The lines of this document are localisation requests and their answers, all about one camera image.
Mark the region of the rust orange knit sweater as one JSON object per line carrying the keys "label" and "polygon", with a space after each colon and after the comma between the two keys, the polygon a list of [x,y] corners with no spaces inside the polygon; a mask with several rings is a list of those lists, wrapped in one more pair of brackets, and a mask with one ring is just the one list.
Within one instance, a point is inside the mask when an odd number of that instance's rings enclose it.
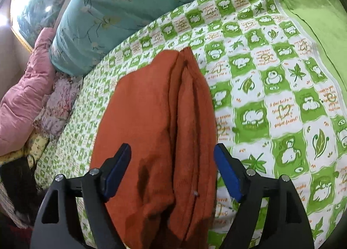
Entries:
{"label": "rust orange knit sweater", "polygon": [[216,140],[211,94],[190,48],[164,50],[118,81],[91,167],[130,145],[130,164],[106,205],[128,247],[206,248]]}

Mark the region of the lime green sheet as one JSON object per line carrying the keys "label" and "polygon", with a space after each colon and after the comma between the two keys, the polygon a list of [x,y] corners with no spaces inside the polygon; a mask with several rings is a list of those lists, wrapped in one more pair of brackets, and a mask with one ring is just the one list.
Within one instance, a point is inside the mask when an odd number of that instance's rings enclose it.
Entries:
{"label": "lime green sheet", "polygon": [[322,60],[346,93],[346,10],[339,0],[281,0],[317,42]]}

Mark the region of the green white patterned bedsheet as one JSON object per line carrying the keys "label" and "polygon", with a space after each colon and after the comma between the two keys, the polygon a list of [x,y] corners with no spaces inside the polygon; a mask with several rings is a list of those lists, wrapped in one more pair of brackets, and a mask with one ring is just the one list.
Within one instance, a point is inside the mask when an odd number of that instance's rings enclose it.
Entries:
{"label": "green white patterned bedsheet", "polygon": [[281,0],[195,0],[128,37],[85,77],[36,182],[84,174],[117,82],[186,46],[211,89],[218,140],[261,175],[289,175],[319,248],[346,210],[346,93]]}

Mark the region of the plaid checked cloth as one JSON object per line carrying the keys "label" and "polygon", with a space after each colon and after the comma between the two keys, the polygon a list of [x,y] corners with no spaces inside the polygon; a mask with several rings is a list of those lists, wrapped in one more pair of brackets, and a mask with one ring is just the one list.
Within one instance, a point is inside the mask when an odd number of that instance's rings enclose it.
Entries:
{"label": "plaid checked cloth", "polygon": [[18,184],[1,179],[1,207],[17,227],[26,229],[30,226],[30,205],[22,190]]}

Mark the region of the pink quilted blanket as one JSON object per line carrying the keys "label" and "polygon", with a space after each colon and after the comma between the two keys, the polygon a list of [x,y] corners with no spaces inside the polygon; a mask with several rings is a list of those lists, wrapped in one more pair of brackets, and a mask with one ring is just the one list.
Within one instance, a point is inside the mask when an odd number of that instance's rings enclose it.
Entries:
{"label": "pink quilted blanket", "polygon": [[27,63],[26,71],[1,100],[1,156],[20,150],[29,139],[34,119],[44,99],[52,92],[56,70],[49,57],[55,30],[40,32]]}

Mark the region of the yellow floral pillow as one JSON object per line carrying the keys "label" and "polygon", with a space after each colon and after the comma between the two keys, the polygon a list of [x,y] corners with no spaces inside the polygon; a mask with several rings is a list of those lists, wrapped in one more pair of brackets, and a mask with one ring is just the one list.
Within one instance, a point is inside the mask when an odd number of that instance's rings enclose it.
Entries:
{"label": "yellow floral pillow", "polygon": [[20,150],[1,156],[0,165],[3,166],[4,164],[17,159],[26,158],[29,167],[32,168],[41,158],[48,142],[48,137],[41,135],[37,131],[33,131],[25,145]]}

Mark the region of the purple floral ruffled pillow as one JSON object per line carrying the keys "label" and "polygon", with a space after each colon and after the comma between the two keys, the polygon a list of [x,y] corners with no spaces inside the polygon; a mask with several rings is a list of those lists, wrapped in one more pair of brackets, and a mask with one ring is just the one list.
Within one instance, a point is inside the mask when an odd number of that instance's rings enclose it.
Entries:
{"label": "purple floral ruffled pillow", "polygon": [[56,73],[52,93],[44,98],[44,106],[33,126],[50,141],[56,141],[64,130],[82,87],[83,77]]}

